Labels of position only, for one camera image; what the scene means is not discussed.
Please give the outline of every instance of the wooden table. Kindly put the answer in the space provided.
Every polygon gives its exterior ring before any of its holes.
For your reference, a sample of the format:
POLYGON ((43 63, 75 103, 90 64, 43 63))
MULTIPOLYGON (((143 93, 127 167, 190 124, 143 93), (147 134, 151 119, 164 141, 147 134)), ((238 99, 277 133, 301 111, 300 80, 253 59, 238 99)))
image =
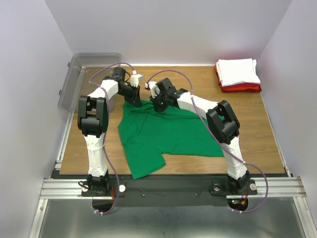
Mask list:
MULTIPOLYGON (((136 67, 148 79, 163 69, 176 69, 190 77, 194 85, 194 94, 207 100, 220 102, 227 100, 240 121, 240 147, 242 156, 248 163, 258 165, 265 173, 284 173, 284 167, 273 137, 272 129, 262 102, 260 93, 222 93, 218 86, 213 67, 136 67)), ((82 87, 82 95, 93 92, 96 87, 88 84, 89 78, 99 68, 88 68, 82 87)), ((101 83, 103 77, 96 77, 95 82, 101 83)), ((159 81, 169 77, 177 89, 190 89, 187 80, 174 72, 162 73, 154 78, 159 81)), ((148 100, 150 93, 141 82, 141 99, 148 100)), ((109 127, 106 135, 106 151, 119 174, 131 174, 126 162, 124 150, 119 138, 117 126, 122 119, 122 96, 117 96, 115 109, 110 114, 109 127)), ((164 154, 166 165, 155 174, 224 174, 227 166, 223 157, 201 157, 164 154)), ((77 128, 77 114, 71 125, 60 173, 64 175, 87 174, 88 153, 81 131, 77 128)), ((258 173, 253 167, 251 173, 258 173)))

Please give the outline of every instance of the folded red cloth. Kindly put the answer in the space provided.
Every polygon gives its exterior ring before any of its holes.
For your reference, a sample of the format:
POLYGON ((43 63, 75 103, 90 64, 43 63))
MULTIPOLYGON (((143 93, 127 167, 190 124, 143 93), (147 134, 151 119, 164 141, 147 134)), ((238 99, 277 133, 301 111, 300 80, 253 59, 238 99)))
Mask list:
POLYGON ((240 84, 236 84, 236 85, 231 85, 231 86, 226 86, 223 87, 221 85, 221 81, 219 78, 219 74, 217 71, 217 67, 214 66, 214 70, 216 72, 217 75, 217 79, 218 79, 218 85, 221 88, 221 91, 223 93, 232 93, 232 92, 260 92, 262 91, 262 88, 259 84, 254 84, 254 83, 240 83, 240 84))

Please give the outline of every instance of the green t-shirt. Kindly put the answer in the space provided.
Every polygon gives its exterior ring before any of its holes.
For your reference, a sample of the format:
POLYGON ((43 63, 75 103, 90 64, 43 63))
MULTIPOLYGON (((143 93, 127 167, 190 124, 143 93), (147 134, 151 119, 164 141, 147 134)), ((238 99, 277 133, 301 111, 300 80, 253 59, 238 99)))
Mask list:
POLYGON ((157 113, 151 101, 141 107, 126 102, 118 128, 134 179, 162 168, 162 154, 223 157, 199 117, 187 110, 168 107, 157 113))

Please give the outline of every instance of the stack of folded clothes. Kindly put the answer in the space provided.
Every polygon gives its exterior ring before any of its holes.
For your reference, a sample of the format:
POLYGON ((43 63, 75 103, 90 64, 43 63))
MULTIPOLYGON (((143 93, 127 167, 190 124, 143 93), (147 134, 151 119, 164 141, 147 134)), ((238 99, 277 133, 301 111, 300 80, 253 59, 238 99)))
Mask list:
POLYGON ((260 92, 260 79, 256 75, 254 59, 218 60, 215 68, 218 84, 223 93, 260 92))

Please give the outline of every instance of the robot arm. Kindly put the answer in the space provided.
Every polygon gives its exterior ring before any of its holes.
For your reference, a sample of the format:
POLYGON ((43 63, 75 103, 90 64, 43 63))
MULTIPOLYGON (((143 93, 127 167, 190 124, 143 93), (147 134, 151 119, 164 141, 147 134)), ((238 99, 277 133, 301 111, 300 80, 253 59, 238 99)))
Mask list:
MULTIPOLYGON (((157 112, 163 112, 168 106, 178 107, 196 113, 191 100, 191 94, 185 89, 176 90, 168 78, 160 82, 149 82, 146 89, 151 91, 151 101, 157 112)), ((242 159, 239 147, 240 123, 227 101, 220 103, 208 101, 193 96, 198 111, 208 122, 208 127, 221 145, 233 155, 242 159)), ((244 163, 237 161, 234 157, 223 150, 232 191, 243 189, 250 180, 250 174, 244 163)))
MULTIPOLYGON (((125 101, 141 106, 139 80, 143 80, 144 77, 133 74, 127 83, 124 81, 125 74, 123 68, 114 68, 113 75, 105 77, 101 87, 107 92, 109 99, 119 94, 124 96, 125 101)), ((91 190, 106 192, 109 189, 108 168, 103 147, 108 128, 108 111, 102 88, 79 98, 77 124, 84 135, 89 158, 87 183, 84 185, 91 190)))

